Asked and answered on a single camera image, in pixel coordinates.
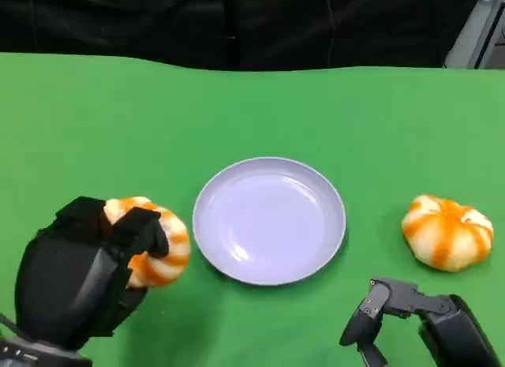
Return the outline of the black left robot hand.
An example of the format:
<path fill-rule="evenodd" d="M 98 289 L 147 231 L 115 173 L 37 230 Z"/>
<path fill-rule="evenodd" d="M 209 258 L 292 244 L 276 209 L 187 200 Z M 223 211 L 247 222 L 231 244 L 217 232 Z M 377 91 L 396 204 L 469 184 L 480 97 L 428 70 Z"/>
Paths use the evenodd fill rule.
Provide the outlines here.
<path fill-rule="evenodd" d="M 79 350 L 111 336 L 148 290 L 129 281 L 129 262 L 169 247 L 160 213 L 133 208 L 116 223 L 105 200 L 78 197 L 28 243 L 15 287 L 16 325 L 32 341 Z"/>

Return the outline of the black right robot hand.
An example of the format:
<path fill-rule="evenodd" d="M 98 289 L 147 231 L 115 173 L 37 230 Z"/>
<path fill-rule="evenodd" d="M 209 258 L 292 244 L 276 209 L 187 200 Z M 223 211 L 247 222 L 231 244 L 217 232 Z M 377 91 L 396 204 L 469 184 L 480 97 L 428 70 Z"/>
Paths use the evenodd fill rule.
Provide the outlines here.
<path fill-rule="evenodd" d="M 355 345 L 366 366 L 388 366 L 375 344 L 384 316 L 421 320 L 419 335 L 438 366 L 501 366 L 488 336 L 457 294 L 430 296 L 418 285 L 384 277 L 369 290 L 349 319 L 340 346 Z"/>

